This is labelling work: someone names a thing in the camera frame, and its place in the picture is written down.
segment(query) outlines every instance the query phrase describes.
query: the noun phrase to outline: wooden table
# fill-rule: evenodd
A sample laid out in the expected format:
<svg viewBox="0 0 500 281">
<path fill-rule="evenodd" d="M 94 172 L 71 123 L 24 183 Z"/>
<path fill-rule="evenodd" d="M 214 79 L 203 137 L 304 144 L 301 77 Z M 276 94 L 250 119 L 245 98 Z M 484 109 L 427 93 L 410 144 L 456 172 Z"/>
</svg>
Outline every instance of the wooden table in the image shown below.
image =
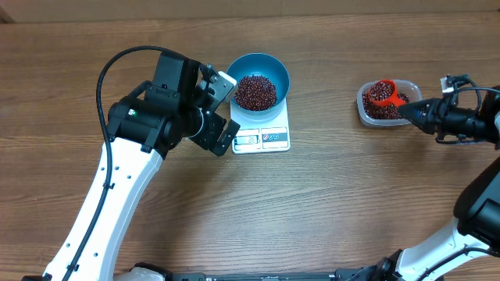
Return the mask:
<svg viewBox="0 0 500 281">
<path fill-rule="evenodd" d="M 361 85 L 386 77 L 415 82 L 425 98 L 440 95 L 447 73 L 500 84 L 496 12 L 1 25 L 0 279 L 42 273 L 61 247 L 101 154 L 98 74 L 140 44 L 218 69 L 249 52 L 275 55 L 292 81 L 292 143 L 286 153 L 217 158 L 183 142 L 146 190 L 117 272 L 139 261 L 205 273 L 371 265 L 447 224 L 498 156 L 492 144 L 435 144 L 413 126 L 367 129 L 355 106 Z M 157 57 L 118 61 L 106 111 L 152 78 Z M 499 265 L 482 258 L 448 277 L 496 280 Z"/>
</svg>

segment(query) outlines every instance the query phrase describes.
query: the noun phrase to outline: plastic container of beans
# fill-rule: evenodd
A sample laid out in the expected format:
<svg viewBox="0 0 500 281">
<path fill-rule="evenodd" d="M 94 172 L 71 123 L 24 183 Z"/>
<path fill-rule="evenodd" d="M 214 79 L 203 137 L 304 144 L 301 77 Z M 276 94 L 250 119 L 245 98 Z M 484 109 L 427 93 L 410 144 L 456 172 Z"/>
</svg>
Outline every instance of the plastic container of beans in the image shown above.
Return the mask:
<svg viewBox="0 0 500 281">
<path fill-rule="evenodd" d="M 358 113 L 361 123 L 370 128 L 384 128 L 410 124 L 410 121 L 406 119 L 373 119 L 366 114 L 363 106 L 363 92 L 368 91 L 376 82 L 378 81 L 366 83 L 358 91 Z M 409 102 L 422 100 L 422 93 L 414 83 L 407 80 L 394 80 L 394 82 L 398 87 L 398 91 L 408 96 Z"/>
</svg>

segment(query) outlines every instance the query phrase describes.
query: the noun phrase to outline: robotic arm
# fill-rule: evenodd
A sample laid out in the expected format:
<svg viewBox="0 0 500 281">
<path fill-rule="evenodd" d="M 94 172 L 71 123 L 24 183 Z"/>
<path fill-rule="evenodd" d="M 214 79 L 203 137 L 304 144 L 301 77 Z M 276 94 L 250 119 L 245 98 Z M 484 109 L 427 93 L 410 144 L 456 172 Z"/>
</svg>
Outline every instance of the robotic arm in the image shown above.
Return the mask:
<svg viewBox="0 0 500 281">
<path fill-rule="evenodd" d="M 106 126 L 101 85 L 108 68 L 121 56 L 139 50 L 161 51 L 153 81 L 145 81 L 109 110 Z M 399 108 L 423 132 L 437 132 L 438 143 L 489 141 L 500 148 L 500 91 L 477 87 L 468 76 L 441 80 L 444 97 Z M 462 88 L 466 84 L 472 87 Z M 63 246 L 43 276 L 23 281 L 432 281 L 459 265 L 486 254 L 500 257 L 500 158 L 479 175 L 455 205 L 452 222 L 416 247 L 396 251 L 377 265 L 333 272 L 206 276 L 172 274 L 160 267 L 136 264 L 113 277 L 120 245 L 135 208 L 169 150 L 183 137 L 217 156 L 223 155 L 239 125 L 215 111 L 231 98 L 237 82 L 211 65 L 165 48 L 141 46 L 112 58 L 96 91 L 105 143 L 91 189 Z M 487 89 L 481 106 L 479 90 Z M 476 91 L 476 110 L 458 108 L 462 91 Z M 145 92 L 144 99 L 138 97 Z M 457 140 L 445 141 L 446 135 Z"/>
</svg>

